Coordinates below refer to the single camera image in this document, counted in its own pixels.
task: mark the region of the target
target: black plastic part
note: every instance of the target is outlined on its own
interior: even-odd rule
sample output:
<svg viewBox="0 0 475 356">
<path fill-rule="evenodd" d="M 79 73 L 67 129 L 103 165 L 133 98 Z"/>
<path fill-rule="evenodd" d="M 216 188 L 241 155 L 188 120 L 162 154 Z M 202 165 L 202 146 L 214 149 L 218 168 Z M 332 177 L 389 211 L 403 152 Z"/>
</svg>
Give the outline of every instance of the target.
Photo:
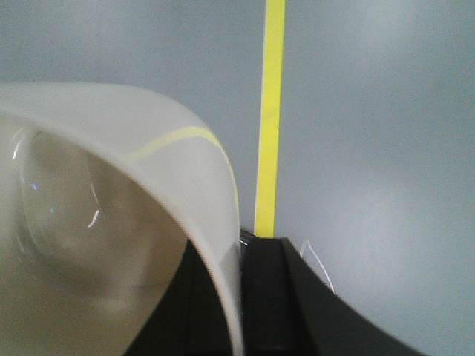
<svg viewBox="0 0 475 356">
<path fill-rule="evenodd" d="M 422 356 L 378 329 L 334 295 L 282 239 L 300 319 L 303 355 Z"/>
<path fill-rule="evenodd" d="M 258 239 L 243 261 L 248 356 L 422 356 L 334 295 L 288 239 Z"/>
<path fill-rule="evenodd" d="M 280 240 L 249 240 L 242 267 L 246 355 L 300 355 Z"/>
<path fill-rule="evenodd" d="M 188 242 L 167 292 L 125 356 L 231 356 L 228 327 L 213 282 Z"/>
</svg>

